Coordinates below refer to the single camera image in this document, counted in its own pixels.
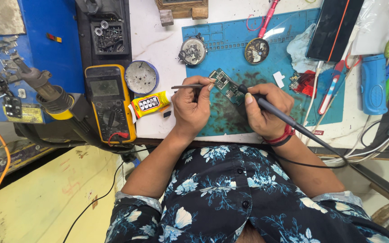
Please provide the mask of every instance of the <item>soldering iron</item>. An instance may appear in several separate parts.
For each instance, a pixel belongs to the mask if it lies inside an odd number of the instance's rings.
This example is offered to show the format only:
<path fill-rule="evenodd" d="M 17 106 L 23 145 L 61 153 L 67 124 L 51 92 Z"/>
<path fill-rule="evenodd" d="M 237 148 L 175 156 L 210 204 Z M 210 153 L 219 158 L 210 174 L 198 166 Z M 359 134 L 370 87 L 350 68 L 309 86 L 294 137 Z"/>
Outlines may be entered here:
<path fill-rule="evenodd" d="M 233 83 L 235 86 L 238 87 L 238 91 L 240 91 L 243 94 L 248 93 L 247 87 L 244 84 L 238 84 L 237 82 L 233 81 L 232 79 L 229 79 L 231 83 Z M 318 138 L 316 135 L 311 133 L 309 130 L 307 130 L 305 127 L 303 127 L 301 124 L 296 122 L 293 118 L 279 110 L 277 107 L 273 106 L 270 102 L 267 102 L 261 94 L 252 94 L 252 96 L 256 99 L 259 108 L 261 110 L 267 110 L 268 112 L 272 113 L 273 115 L 277 116 L 279 119 L 284 121 L 285 123 L 289 124 L 289 126 L 293 127 L 295 130 L 299 131 L 301 134 L 307 136 L 308 138 L 312 139 L 313 141 L 317 142 L 318 144 L 322 145 L 326 149 L 330 150 L 331 152 L 337 154 L 340 156 L 344 164 L 340 166 L 326 166 L 327 168 L 343 168 L 349 164 L 348 160 L 341 155 L 335 148 L 327 144 L 326 142 L 322 141 L 320 138 Z"/>

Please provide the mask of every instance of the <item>black floral shirt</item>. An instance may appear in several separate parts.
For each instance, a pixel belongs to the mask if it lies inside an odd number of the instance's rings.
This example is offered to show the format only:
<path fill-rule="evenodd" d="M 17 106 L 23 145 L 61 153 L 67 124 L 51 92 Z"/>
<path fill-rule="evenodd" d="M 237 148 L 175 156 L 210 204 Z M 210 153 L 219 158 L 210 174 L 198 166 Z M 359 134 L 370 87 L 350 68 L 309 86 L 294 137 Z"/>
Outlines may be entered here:
<path fill-rule="evenodd" d="M 106 243 L 233 243 L 250 223 L 266 242 L 389 243 L 350 191 L 308 198 L 266 151 L 247 146 L 188 150 L 162 203 L 116 194 Z"/>

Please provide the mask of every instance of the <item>green circuit board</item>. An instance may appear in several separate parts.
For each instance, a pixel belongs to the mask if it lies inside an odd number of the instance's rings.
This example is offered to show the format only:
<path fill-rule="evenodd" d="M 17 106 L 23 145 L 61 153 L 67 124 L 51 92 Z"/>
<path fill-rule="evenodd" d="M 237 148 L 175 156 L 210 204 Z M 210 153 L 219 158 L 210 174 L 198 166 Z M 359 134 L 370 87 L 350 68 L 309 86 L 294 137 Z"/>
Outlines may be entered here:
<path fill-rule="evenodd" d="M 226 96 L 230 102 L 237 104 L 237 106 L 244 102 L 244 94 L 238 91 L 237 86 L 229 82 L 231 78 L 221 68 L 212 71 L 209 77 L 216 79 L 214 87 Z"/>

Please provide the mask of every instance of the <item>repair mat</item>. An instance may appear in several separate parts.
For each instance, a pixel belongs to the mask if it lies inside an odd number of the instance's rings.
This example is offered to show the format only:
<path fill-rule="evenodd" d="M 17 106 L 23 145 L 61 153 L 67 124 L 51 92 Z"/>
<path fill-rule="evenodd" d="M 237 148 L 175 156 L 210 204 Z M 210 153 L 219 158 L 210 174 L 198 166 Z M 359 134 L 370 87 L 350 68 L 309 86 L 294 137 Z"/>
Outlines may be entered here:
<path fill-rule="evenodd" d="M 316 23 L 319 12 L 320 9 L 309 9 L 274 15 L 267 28 L 268 31 L 273 29 L 270 32 L 272 33 L 271 38 L 267 40 L 270 53 L 260 64 L 250 64 L 244 58 L 246 45 L 258 35 L 258 30 L 247 30 L 246 19 L 182 27 L 184 41 L 201 33 L 208 48 L 207 57 L 202 63 L 195 66 L 186 65 L 187 77 L 194 75 L 207 77 L 213 70 L 221 68 L 234 81 L 251 87 L 260 83 L 275 83 L 273 74 L 280 71 L 285 76 L 283 79 L 285 86 L 282 90 L 295 99 L 290 116 L 298 123 L 302 123 L 309 107 L 310 97 L 301 93 L 296 94 L 289 89 L 291 83 L 289 78 L 295 70 L 292 68 L 292 59 L 286 48 L 296 35 L 303 33 L 311 24 Z M 262 17 L 251 18 L 248 26 L 255 29 L 261 22 Z M 319 76 L 317 97 L 310 110 L 308 126 L 315 125 L 321 117 L 317 110 L 331 83 L 332 71 L 333 69 L 328 69 Z M 336 87 L 340 87 L 343 80 L 344 75 L 341 76 Z M 336 88 L 336 93 L 337 97 L 321 124 L 341 122 L 343 119 L 344 85 L 341 85 L 340 89 Z M 253 132 L 247 122 L 244 103 L 240 106 L 233 104 L 215 88 L 211 91 L 210 101 L 210 118 L 198 136 Z"/>

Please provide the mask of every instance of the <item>fingernail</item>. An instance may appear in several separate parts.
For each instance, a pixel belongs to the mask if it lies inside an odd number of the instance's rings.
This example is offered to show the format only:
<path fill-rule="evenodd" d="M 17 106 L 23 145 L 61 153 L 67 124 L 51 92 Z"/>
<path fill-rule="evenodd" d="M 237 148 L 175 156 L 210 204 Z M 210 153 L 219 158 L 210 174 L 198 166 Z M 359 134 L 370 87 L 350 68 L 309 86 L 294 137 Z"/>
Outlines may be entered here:
<path fill-rule="evenodd" d="M 253 96 L 251 93 L 246 93 L 246 104 L 250 104 L 251 102 L 253 102 Z"/>

